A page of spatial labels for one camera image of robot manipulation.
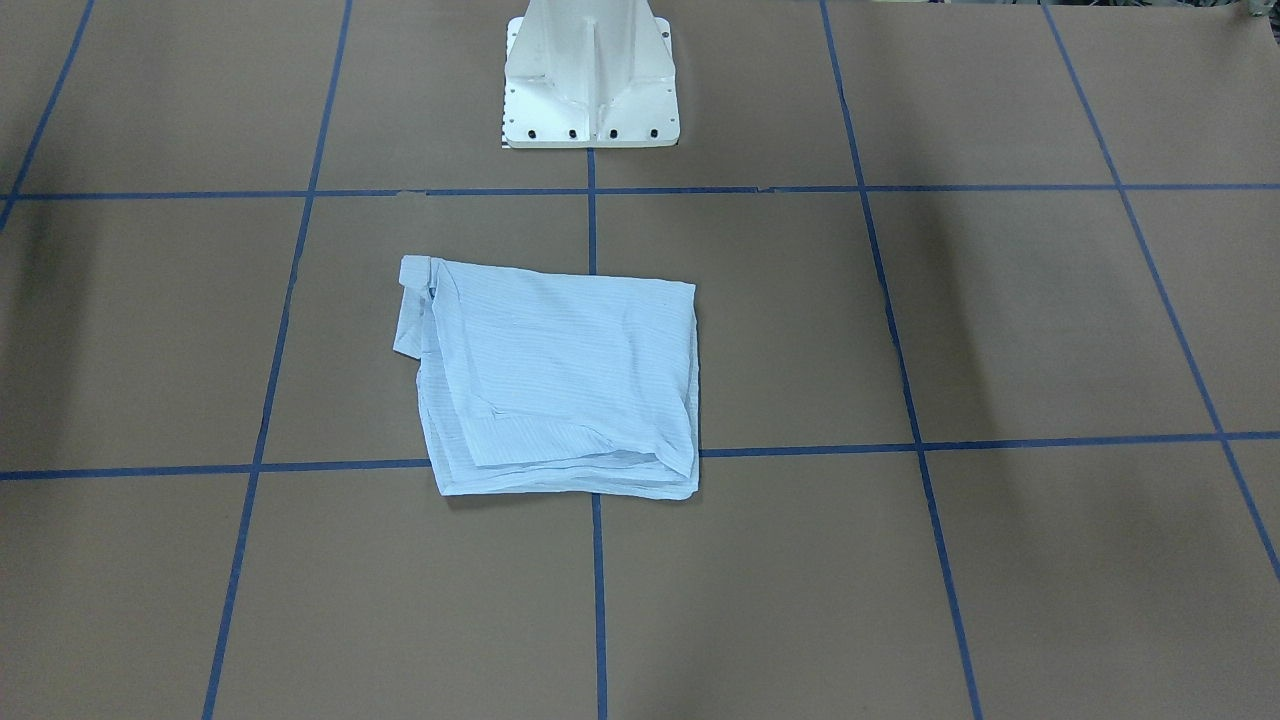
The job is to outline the light blue button shirt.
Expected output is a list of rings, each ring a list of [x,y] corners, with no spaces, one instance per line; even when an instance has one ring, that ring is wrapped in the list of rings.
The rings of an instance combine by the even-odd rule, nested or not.
[[[407,255],[394,351],[445,497],[700,487],[694,284]]]

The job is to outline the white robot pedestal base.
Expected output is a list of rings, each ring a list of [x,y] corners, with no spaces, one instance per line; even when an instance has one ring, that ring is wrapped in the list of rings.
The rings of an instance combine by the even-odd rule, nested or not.
[[[506,27],[507,149],[663,149],[681,119],[672,28],[648,1],[531,1]]]

